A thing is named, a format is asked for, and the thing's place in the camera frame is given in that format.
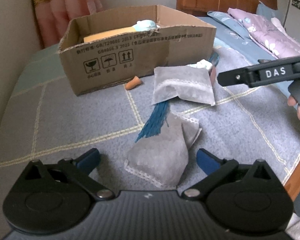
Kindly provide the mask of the blue floral pillow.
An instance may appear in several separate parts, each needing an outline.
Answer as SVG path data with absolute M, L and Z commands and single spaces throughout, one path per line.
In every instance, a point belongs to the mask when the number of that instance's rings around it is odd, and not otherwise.
M 207 13 L 211 24 L 217 27 L 217 31 L 234 38 L 235 40 L 251 41 L 249 32 L 238 20 L 226 12 L 209 11 Z

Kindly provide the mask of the pink striped curtain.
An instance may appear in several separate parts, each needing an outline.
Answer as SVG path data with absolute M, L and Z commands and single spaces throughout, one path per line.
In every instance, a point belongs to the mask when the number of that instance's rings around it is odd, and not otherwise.
M 57 44 L 74 18 L 102 11 L 101 0 L 33 0 L 43 45 Z

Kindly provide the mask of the light blue plush toy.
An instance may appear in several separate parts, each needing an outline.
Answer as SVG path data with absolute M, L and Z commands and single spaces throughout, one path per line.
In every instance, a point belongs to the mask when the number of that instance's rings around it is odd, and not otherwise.
M 133 25 L 135 31 L 149 31 L 156 29 L 157 27 L 157 24 L 152 20 L 137 21 L 136 24 Z

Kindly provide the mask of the blue floral bed mattress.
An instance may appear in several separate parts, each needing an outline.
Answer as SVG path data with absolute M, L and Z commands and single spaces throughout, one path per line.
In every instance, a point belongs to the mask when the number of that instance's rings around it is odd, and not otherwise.
M 241 53 L 248 61 L 242 66 L 237 65 L 236 68 L 248 66 L 249 64 L 258 64 L 258 60 L 275 60 L 277 57 L 272 55 L 262 45 L 254 42 L 247 33 L 247 30 L 242 27 L 229 27 L 227 22 L 234 22 L 234 20 L 226 20 L 225 25 L 211 16 L 199 17 L 200 20 L 214 25 L 217 28 L 215 37 L 221 40 L 222 47 L 230 47 L 233 50 Z

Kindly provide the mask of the orange foam earplug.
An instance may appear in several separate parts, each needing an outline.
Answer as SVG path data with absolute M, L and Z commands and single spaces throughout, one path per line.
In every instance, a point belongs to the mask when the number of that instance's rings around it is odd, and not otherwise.
M 141 84 L 142 84 L 142 81 L 140 80 L 140 78 L 135 76 L 132 80 L 130 80 L 128 83 L 125 84 L 125 89 L 132 90 Z

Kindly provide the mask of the blue tassel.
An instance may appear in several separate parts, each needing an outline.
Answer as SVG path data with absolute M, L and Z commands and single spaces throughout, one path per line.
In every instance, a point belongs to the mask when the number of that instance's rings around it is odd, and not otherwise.
M 161 133 L 161 128 L 164 122 L 167 120 L 168 113 L 168 101 L 157 103 L 149 119 L 138 134 L 138 137 L 136 138 L 135 142 L 138 142 L 142 138 L 150 138 L 159 135 Z

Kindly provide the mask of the yellow green sponge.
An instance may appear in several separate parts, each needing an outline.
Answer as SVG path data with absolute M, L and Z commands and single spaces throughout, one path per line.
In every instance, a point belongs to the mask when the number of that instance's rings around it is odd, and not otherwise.
M 134 33 L 136 32 L 136 28 L 135 27 L 124 27 L 124 28 L 120 28 L 120 29 L 113 29 L 113 30 L 108 30 L 108 31 L 104 31 L 101 33 L 96 33 L 93 35 L 89 35 L 83 38 L 83 42 L 87 43 L 87 42 L 94 42 L 97 40 L 102 40 L 105 38 L 110 38 L 110 37 L 114 37 L 114 36 L 118 36 L 118 35 L 122 35 L 122 34 L 126 34 L 126 33 Z

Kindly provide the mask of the grey sachet pouch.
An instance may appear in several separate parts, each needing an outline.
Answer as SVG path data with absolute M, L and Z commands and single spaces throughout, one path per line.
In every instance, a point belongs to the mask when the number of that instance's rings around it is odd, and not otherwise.
M 152 104 L 176 97 L 214 106 L 215 99 L 208 70 L 191 66 L 156 67 Z
M 125 170 L 159 189 L 175 189 L 200 133 L 198 119 L 171 112 L 158 135 L 138 140 L 128 151 Z

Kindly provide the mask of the open cardboard box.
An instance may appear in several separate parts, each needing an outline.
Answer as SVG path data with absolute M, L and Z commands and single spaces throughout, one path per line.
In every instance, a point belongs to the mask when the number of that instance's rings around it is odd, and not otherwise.
M 86 42 L 85 37 L 152 20 L 157 28 Z M 156 67 L 208 59 L 215 26 L 163 5 L 123 7 L 70 21 L 58 55 L 76 95 L 151 75 Z

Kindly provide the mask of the lilac floral quilt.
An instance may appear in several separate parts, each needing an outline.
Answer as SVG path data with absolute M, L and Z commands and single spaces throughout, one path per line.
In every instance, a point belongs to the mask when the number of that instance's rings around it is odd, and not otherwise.
M 249 35 L 278 59 L 300 56 L 300 43 L 290 37 L 277 18 L 271 20 L 240 9 L 228 9 L 228 14 L 240 22 Z

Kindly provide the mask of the grey checked blanket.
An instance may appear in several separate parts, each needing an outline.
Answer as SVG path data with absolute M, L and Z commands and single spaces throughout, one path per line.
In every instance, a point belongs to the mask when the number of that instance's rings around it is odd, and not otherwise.
M 92 147 L 103 160 L 93 177 L 113 189 L 150 188 L 124 169 L 126 153 L 152 112 L 154 81 L 126 91 L 121 85 L 75 96 L 66 77 L 16 88 L 0 128 L 0 191 L 7 192 L 32 159 L 55 163 Z M 198 119 L 202 129 L 189 151 L 181 189 L 205 175 L 199 148 L 220 158 L 265 159 L 285 183 L 300 161 L 300 122 L 275 85 L 249 89 L 214 85 L 215 106 L 174 99 L 170 108 Z

